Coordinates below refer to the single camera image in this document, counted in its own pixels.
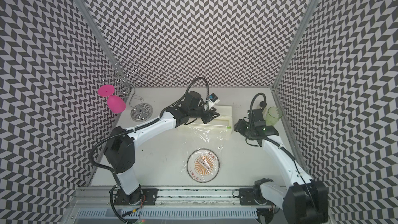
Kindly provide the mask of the cream plastic wrap dispenser box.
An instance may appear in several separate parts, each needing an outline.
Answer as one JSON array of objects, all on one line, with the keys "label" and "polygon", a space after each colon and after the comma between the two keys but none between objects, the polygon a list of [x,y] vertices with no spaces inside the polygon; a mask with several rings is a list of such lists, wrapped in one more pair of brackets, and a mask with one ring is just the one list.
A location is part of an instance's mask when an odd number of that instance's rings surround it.
[{"label": "cream plastic wrap dispenser box", "polygon": [[232,127],[233,125],[232,106],[221,105],[217,106],[216,110],[220,116],[213,121],[204,124],[201,119],[198,119],[189,125],[183,125],[183,127],[199,128],[202,130],[226,131],[227,135],[231,134],[232,128],[227,129],[227,126]]}]

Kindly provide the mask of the white plate orange pattern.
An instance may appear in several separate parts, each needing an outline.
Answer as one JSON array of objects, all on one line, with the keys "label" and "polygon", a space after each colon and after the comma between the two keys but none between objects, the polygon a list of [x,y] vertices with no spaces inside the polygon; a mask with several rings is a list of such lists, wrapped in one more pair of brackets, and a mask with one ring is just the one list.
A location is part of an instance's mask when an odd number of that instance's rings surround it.
[{"label": "white plate orange pattern", "polygon": [[210,149],[197,149],[187,159],[188,175],[198,183],[207,183],[216,178],[220,170],[218,156]]}]

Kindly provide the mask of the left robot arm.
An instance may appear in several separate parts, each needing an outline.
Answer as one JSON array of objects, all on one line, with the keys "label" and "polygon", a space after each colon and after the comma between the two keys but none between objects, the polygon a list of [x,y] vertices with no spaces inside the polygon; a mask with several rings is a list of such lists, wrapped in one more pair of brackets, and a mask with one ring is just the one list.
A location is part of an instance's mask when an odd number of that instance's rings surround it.
[{"label": "left robot arm", "polygon": [[127,129],[117,127],[115,134],[94,145],[89,152],[89,162],[110,171],[122,199],[136,205],[143,193],[134,172],[135,149],[165,131],[187,125],[190,119],[201,119],[204,124],[211,122],[219,117],[214,108],[219,101],[214,93],[203,99],[198,92],[186,92],[155,119]]}]

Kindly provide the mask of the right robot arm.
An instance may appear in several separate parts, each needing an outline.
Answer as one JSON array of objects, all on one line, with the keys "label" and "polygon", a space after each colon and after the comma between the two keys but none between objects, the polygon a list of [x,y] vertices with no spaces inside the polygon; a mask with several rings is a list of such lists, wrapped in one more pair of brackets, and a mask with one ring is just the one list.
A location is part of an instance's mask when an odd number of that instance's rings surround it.
[{"label": "right robot arm", "polygon": [[290,224],[327,223],[327,187],[302,169],[275,127],[266,125],[261,109],[249,110],[248,117],[240,119],[234,131],[246,140],[257,141],[257,147],[263,148],[276,162],[285,183],[279,186],[270,178],[255,181],[252,191],[258,204],[274,204]]}]

